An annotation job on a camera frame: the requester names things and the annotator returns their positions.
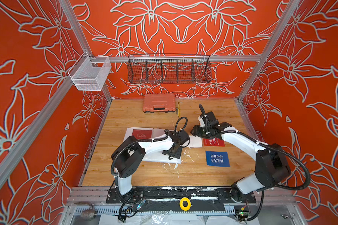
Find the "red card white script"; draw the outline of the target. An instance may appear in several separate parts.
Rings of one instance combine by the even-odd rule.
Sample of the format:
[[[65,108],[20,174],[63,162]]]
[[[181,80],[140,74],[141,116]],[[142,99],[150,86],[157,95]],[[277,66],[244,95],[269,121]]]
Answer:
[[[134,129],[132,136],[136,139],[150,139],[152,137],[153,131],[150,129]]]

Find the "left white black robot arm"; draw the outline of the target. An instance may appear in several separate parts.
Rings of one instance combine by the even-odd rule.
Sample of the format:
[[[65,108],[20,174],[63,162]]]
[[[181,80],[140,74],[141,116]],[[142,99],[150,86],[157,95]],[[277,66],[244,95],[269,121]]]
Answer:
[[[185,131],[188,124],[187,117],[177,120],[173,131],[165,129],[163,134],[149,139],[127,137],[112,154],[111,174],[120,195],[124,196],[132,191],[132,175],[136,172],[145,156],[149,161],[167,162],[174,160],[181,163],[183,148],[189,145],[190,136]]]

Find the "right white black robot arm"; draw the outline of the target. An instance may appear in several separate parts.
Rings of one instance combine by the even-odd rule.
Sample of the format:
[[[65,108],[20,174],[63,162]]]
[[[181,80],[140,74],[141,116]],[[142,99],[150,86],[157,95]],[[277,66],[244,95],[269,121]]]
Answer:
[[[213,112],[207,113],[204,109],[201,109],[198,120],[199,125],[195,125],[191,130],[193,136],[207,140],[221,139],[239,148],[255,161],[254,173],[231,185],[230,197],[233,201],[242,202],[253,191],[259,192],[273,187],[303,190],[310,185],[311,176],[308,168],[297,157],[284,151],[280,145],[261,142],[238,131],[227,122],[220,123]],[[303,184],[294,187],[281,184],[292,173],[288,159],[302,168],[305,174]]]

